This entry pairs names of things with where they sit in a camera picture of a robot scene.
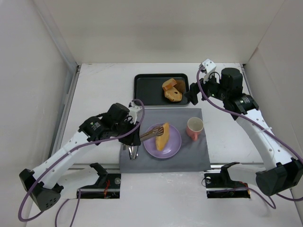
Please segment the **metal tongs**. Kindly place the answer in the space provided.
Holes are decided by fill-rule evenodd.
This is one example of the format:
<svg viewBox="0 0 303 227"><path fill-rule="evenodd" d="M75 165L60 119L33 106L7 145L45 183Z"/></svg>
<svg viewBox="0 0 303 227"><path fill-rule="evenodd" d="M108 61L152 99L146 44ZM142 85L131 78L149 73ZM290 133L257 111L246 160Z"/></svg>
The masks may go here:
<svg viewBox="0 0 303 227"><path fill-rule="evenodd" d="M144 142L146 140L149 140L151 138L157 137L157 136L162 136L164 133L164 128L163 126L157 126L146 132L145 134L140 136L140 141Z"/></svg>

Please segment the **long golden bread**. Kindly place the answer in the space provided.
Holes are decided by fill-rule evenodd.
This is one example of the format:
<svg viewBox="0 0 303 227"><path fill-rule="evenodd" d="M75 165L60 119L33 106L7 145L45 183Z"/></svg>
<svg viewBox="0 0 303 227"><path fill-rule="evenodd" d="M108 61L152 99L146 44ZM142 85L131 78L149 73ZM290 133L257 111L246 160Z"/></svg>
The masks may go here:
<svg viewBox="0 0 303 227"><path fill-rule="evenodd" d="M161 136L157 136L155 140L156 149L158 151L162 151L169 141L169 123L167 122L163 124L162 127L163 127L163 134Z"/></svg>

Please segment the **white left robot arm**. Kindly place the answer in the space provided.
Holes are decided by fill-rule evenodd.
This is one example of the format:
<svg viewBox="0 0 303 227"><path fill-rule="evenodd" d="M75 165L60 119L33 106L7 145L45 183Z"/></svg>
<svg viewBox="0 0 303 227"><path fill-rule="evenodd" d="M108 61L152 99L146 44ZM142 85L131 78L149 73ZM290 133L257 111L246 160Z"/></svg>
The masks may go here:
<svg viewBox="0 0 303 227"><path fill-rule="evenodd" d="M138 103L138 99L128 107L115 103L107 112L86 119L68 142L49 159L32 170L21 171L19 178L27 192L26 198L31 198L44 212L66 192L79 194L79 188L101 186L105 182L106 172L98 163L89 165L76 176L67 175L66 171L101 143L118 140L128 146L139 146L139 130L145 109Z"/></svg>

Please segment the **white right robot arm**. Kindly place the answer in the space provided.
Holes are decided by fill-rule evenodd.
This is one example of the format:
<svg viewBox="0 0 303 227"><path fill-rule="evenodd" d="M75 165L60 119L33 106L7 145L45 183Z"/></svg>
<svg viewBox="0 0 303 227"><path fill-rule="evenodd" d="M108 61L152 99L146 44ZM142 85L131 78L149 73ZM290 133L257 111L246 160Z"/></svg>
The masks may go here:
<svg viewBox="0 0 303 227"><path fill-rule="evenodd" d="M230 114L244 129L264 164L263 168L246 167L239 162L226 164L221 168L222 179L253 184L266 196L279 195L296 186L303 175L303 159L272 133L256 101L243 93L241 72L224 68L217 79L214 68L200 66L197 74L200 73L204 73L204 77L197 77L190 85L185 94L187 99L196 105L197 94L201 93L203 101L210 102L211 97L221 100L223 107L217 109Z"/></svg>

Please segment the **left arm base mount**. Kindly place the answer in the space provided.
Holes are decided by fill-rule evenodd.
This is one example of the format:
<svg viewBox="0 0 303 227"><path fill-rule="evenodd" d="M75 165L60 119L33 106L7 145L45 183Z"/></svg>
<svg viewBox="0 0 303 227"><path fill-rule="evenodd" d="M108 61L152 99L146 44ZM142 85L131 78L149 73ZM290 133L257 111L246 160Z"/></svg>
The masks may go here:
<svg viewBox="0 0 303 227"><path fill-rule="evenodd" d="M81 199L119 199L121 174L109 173L106 178L98 179L93 185L77 190L76 198Z"/></svg>

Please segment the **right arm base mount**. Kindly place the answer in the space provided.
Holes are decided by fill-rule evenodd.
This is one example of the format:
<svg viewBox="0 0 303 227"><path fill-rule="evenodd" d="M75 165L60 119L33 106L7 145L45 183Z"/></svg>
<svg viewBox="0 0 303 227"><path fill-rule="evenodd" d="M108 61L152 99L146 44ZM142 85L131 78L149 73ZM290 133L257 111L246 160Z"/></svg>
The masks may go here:
<svg viewBox="0 0 303 227"><path fill-rule="evenodd" d="M219 172L206 172L201 184L206 188L208 199L250 199L246 183L224 178Z"/></svg>

